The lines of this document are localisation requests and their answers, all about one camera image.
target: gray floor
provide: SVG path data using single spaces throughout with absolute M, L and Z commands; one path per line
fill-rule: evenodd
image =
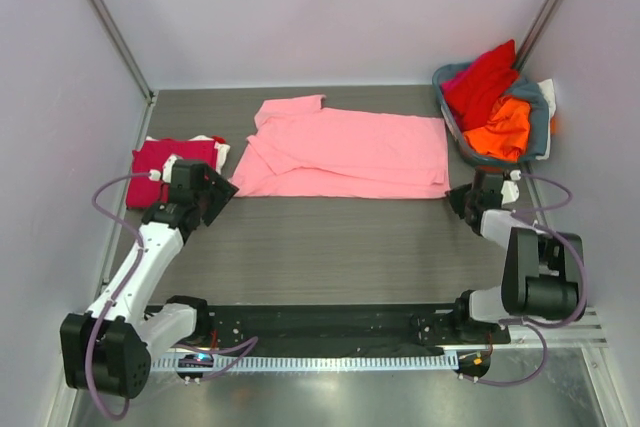
M 230 176 L 263 100 L 315 93 L 336 108 L 439 116 L 429 86 L 163 91 L 149 135 L 225 137 Z M 449 147 L 451 185 L 470 182 L 473 169 Z M 521 190 L 519 205 L 529 205 Z M 125 236 L 117 260 L 130 245 Z M 444 200 L 237 198 L 191 237 L 152 302 L 174 294 L 218 304 L 448 302 L 498 284 L 503 261 Z
M 490 378 L 515 380 L 538 365 L 540 351 L 496 351 L 492 359 Z M 122 399 L 111 405 L 119 412 Z M 605 426 L 579 349 L 551 350 L 537 379 L 509 389 L 451 372 L 232 375 L 199 387 L 154 374 L 131 405 L 123 427 Z M 82 392 L 69 425 L 112 424 Z

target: pink shirt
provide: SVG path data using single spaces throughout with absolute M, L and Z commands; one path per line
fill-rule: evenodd
M 449 190 L 442 119 L 267 100 L 231 180 L 237 196 L 430 199 Z

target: folded red cloth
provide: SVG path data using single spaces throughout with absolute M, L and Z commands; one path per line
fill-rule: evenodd
M 484 127 L 496 101 L 518 78 L 511 66 L 516 43 L 505 42 L 478 57 L 468 69 L 442 84 L 447 104 L 463 132 Z
M 133 151 L 133 173 L 149 172 L 152 169 L 162 172 L 162 166 L 172 154 L 183 159 L 197 159 L 208 163 L 212 168 L 220 170 L 222 165 L 218 158 L 218 148 L 223 145 L 221 137 L 207 140 L 146 140 L 142 148 Z M 131 179 L 127 191 L 126 205 L 129 209 L 146 209 L 154 202 L 167 201 L 167 189 L 160 181 L 153 181 L 144 177 Z

